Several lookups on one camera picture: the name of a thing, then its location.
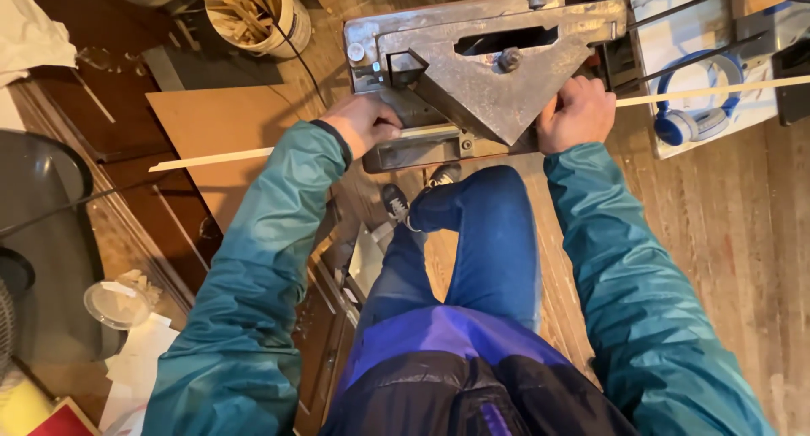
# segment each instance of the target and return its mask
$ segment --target clear plastic lid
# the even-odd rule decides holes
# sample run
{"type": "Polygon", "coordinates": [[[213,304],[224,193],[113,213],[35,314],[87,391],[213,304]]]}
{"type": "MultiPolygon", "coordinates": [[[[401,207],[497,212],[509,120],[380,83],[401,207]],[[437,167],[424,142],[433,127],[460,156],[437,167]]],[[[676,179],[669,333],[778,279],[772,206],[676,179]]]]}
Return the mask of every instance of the clear plastic lid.
{"type": "Polygon", "coordinates": [[[152,311],[143,292],[116,281],[90,286],[84,293],[84,306],[99,322],[116,330],[142,324],[152,311]]]}

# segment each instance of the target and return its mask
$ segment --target knee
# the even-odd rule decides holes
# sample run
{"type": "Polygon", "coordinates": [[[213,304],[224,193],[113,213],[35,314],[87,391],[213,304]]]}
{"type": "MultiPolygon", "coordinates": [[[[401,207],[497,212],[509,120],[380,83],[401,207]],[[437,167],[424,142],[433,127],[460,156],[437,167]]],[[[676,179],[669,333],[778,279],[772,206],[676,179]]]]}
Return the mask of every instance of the knee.
{"type": "Polygon", "coordinates": [[[468,179],[475,180],[477,189],[485,190],[488,196],[525,194],[526,185],[517,170],[508,165],[482,168],[468,179]]]}

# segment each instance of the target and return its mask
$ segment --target cabinet door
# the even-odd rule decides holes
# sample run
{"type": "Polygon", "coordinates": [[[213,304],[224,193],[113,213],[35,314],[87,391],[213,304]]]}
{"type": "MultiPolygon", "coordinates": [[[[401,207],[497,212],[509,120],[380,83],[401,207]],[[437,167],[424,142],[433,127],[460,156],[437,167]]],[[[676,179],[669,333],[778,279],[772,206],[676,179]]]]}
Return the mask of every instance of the cabinet door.
{"type": "Polygon", "coordinates": [[[295,428],[300,436],[318,433],[329,401],[335,372],[340,335],[347,323],[346,314],[323,276],[308,269],[309,288],[304,301],[296,307],[298,322],[292,341],[301,352],[301,381],[298,389],[298,413],[295,428]]]}

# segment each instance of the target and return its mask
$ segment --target left hand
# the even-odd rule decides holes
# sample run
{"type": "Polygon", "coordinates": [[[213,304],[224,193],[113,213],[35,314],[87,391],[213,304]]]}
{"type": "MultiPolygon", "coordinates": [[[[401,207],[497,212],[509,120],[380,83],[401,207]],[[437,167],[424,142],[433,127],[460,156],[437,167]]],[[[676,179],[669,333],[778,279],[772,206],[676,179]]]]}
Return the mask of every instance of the left hand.
{"type": "Polygon", "coordinates": [[[340,132],[354,160],[359,160],[379,142],[402,134],[402,121],[390,105],[376,95],[351,95],[341,99],[321,116],[321,121],[340,132]]]}

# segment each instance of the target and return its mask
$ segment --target white cloth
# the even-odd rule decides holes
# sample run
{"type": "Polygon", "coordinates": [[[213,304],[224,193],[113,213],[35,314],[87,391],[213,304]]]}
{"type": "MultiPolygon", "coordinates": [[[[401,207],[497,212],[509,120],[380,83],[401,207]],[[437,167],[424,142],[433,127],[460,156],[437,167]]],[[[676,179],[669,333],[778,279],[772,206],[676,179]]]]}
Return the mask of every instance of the white cloth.
{"type": "Polygon", "coordinates": [[[0,87],[37,65],[76,67],[65,25],[51,21],[34,0],[0,0],[0,87]]]}

